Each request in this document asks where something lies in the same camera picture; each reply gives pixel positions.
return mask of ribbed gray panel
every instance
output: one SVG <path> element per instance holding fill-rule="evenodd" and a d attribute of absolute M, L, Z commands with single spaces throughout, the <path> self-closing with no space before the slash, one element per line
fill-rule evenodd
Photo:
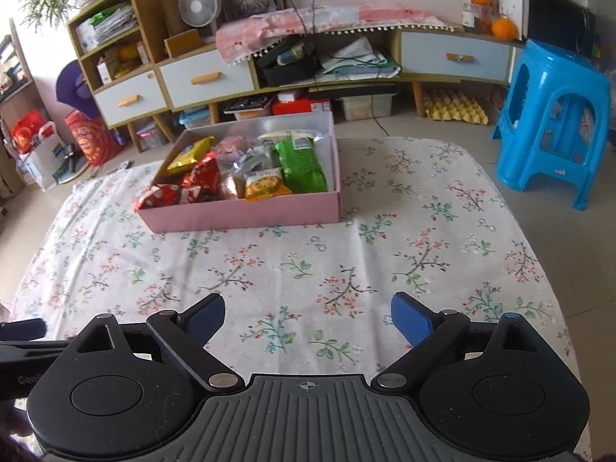
<path fill-rule="evenodd" d="M 45 462 L 64 462 L 48 455 Z M 131 462 L 479 462 L 433 435 L 404 398 L 359 376 L 255 376 L 207 400 L 195 422 Z M 577 462 L 560 454 L 552 462 Z"/>

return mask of cabinet leg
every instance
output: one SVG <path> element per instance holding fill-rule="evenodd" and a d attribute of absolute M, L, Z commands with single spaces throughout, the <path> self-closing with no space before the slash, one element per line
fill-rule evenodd
<path fill-rule="evenodd" d="M 135 130 L 135 123 L 129 121 L 126 126 L 128 128 L 128 133 L 131 135 L 132 143 L 135 144 L 137 148 L 137 152 L 144 152 L 143 147 L 141 147 L 141 137 L 137 135 L 137 131 Z"/>
<path fill-rule="evenodd" d="M 421 82 L 412 82 L 413 97 L 415 98 L 415 107 L 417 107 L 417 116 L 426 117 L 426 108 L 423 103 L 423 92 L 421 91 Z"/>
<path fill-rule="evenodd" d="M 162 116 L 159 114 L 153 114 L 152 117 L 154 118 L 156 125 L 158 125 L 158 128 L 161 129 L 164 133 L 164 136 L 169 139 L 169 142 L 174 143 L 176 141 L 176 136 L 173 135 L 173 132 L 171 131 L 167 123 L 165 123 L 162 119 Z"/>
<path fill-rule="evenodd" d="M 218 103 L 212 102 L 210 105 L 208 105 L 208 108 L 209 108 L 209 119 L 212 122 L 212 125 L 216 125 L 217 123 L 220 123 L 221 117 L 220 117 L 220 114 L 218 113 Z"/>

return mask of yellow snack bag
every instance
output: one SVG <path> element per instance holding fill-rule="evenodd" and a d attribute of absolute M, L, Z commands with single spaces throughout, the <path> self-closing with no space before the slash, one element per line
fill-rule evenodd
<path fill-rule="evenodd" d="M 246 174 L 246 200 L 257 201 L 258 199 L 293 194 L 291 189 L 285 186 L 282 173 L 279 168 L 261 170 Z"/>
<path fill-rule="evenodd" d="M 174 176 L 191 170 L 208 153 L 213 142 L 214 137 L 206 137 L 185 147 L 167 167 L 167 175 Z"/>

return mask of pink cloth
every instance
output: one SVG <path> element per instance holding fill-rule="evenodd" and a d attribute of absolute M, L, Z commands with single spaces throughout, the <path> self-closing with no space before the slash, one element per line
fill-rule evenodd
<path fill-rule="evenodd" d="M 434 14 L 412 10 L 400 2 L 350 3 L 338 7 L 288 8 L 229 22 L 216 33 L 216 47 L 232 64 L 264 50 L 292 34 L 323 33 L 389 26 L 432 26 L 451 29 Z"/>

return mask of floral pattern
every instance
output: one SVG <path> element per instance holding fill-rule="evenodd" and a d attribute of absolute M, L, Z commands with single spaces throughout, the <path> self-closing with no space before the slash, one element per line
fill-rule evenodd
<path fill-rule="evenodd" d="M 393 293 L 406 291 L 475 321 L 516 311 L 577 373 L 540 259 L 464 149 L 404 138 L 338 144 L 338 224 L 155 234 L 132 204 L 159 163 L 77 185 L 12 317 L 43 317 L 57 339 L 99 313 L 144 321 L 218 292 L 226 322 L 208 350 L 246 379 L 363 373 L 370 381 L 409 350 L 390 314 Z"/>

